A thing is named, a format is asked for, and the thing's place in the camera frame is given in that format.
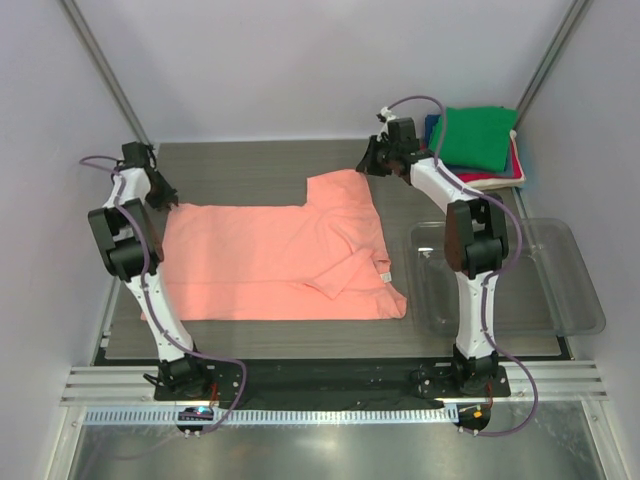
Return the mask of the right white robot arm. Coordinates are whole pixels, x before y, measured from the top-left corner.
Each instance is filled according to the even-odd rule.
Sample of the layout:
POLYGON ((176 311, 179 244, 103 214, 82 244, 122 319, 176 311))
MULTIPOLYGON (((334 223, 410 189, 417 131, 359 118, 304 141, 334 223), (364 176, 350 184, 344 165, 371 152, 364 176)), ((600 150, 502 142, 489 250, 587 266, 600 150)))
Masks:
POLYGON ((498 373, 498 353, 491 344, 497 273, 509 254, 502 202, 468 187, 435 153, 422 149, 412 119, 387 111, 378 119, 382 128, 369 138, 356 170, 396 175, 445 214, 444 258, 456 276, 459 305, 450 380, 462 395, 486 395, 498 373))

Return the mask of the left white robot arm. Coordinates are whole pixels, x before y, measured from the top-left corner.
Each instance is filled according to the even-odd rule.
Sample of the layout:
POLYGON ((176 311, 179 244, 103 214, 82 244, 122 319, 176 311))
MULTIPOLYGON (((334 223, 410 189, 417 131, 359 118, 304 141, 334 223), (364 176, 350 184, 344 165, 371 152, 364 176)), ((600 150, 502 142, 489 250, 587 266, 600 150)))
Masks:
POLYGON ((88 222, 106 270, 133 294, 154 338, 158 373, 144 378, 162 395, 202 399, 212 376, 171 305, 162 278, 162 242, 146 210, 176 207, 177 190, 159 172, 152 146, 126 143, 122 154, 113 168, 101 168, 113 186, 103 206, 88 213, 88 222))

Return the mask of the salmon pink t-shirt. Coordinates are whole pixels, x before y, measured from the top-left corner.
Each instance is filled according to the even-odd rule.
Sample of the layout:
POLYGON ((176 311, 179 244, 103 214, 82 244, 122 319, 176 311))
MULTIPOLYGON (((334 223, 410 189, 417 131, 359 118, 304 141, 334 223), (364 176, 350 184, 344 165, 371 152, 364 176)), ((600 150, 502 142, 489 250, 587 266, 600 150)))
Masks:
POLYGON ((161 267, 180 320, 405 316, 365 176, 340 170, 306 187, 301 206, 183 204, 169 213, 161 267))

